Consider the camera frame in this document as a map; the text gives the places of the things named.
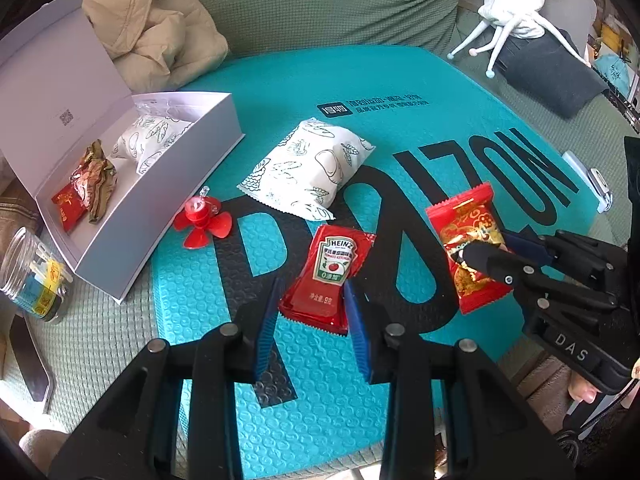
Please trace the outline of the right hand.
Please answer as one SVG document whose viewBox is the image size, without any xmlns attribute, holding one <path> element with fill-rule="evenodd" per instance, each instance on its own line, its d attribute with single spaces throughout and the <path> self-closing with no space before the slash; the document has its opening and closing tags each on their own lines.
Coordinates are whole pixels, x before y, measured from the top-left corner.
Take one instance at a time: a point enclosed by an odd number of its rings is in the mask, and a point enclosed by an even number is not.
<svg viewBox="0 0 640 480">
<path fill-rule="evenodd" d="M 634 402 L 634 397 L 636 396 L 639 390 L 639 386 L 635 385 L 634 388 L 630 390 L 624 400 L 622 401 L 623 408 L 630 408 L 632 402 Z M 597 394 L 600 392 L 598 388 L 594 385 L 591 385 L 588 380 L 582 378 L 579 374 L 577 374 L 574 370 L 570 371 L 570 381 L 568 382 L 567 391 L 570 397 L 576 402 L 586 402 L 591 404 L 594 400 L 596 400 Z"/>
</svg>

